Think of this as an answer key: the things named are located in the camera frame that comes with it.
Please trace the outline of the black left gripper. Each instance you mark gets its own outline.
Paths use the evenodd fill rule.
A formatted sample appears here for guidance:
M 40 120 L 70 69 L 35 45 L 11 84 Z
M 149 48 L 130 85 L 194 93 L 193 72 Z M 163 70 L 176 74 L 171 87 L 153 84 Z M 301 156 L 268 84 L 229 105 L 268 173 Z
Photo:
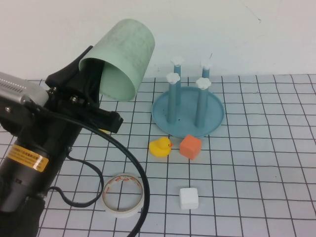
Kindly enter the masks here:
M 92 48 L 90 45 L 73 62 L 50 74 L 46 79 L 46 85 L 51 86 L 48 91 L 24 81 L 27 109 L 34 114 L 32 125 L 22 131 L 24 147 L 45 153 L 68 153 L 82 128 L 118 132 L 123 122 L 119 113 L 104 111 L 98 104 L 104 62 L 86 61 L 85 82 L 78 88 L 72 87 L 70 79 L 79 73 L 80 60 Z

